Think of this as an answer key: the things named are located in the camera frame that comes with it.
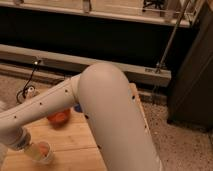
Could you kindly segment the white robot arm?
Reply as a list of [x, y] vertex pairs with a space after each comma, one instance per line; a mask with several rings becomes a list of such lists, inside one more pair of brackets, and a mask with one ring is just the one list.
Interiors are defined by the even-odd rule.
[[82, 73], [9, 110], [0, 110], [0, 143], [21, 150], [26, 124], [80, 105], [108, 171], [163, 171], [144, 114], [125, 74], [110, 63]]

